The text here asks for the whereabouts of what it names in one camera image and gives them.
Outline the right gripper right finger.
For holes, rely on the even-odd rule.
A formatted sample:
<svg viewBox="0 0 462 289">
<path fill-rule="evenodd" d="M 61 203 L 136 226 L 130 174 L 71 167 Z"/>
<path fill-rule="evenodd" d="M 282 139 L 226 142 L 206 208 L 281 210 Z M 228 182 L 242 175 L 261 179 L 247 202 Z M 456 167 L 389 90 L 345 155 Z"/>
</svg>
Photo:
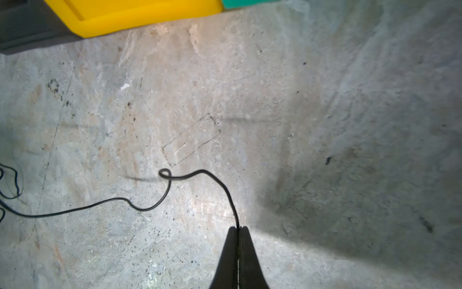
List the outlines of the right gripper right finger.
<svg viewBox="0 0 462 289">
<path fill-rule="evenodd" d="M 241 289 L 269 289 L 251 239 L 248 227 L 239 229 L 239 287 Z"/>
</svg>

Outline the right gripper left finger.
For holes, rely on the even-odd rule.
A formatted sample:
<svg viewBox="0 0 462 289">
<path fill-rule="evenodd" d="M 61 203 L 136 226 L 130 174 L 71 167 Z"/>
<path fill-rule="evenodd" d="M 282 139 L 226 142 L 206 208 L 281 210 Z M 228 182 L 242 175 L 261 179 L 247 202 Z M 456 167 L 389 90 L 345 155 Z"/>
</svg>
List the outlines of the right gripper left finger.
<svg viewBox="0 0 462 289">
<path fill-rule="evenodd" d="M 209 288 L 238 288 L 238 230 L 235 227 L 228 230 L 221 257 Z"/>
</svg>

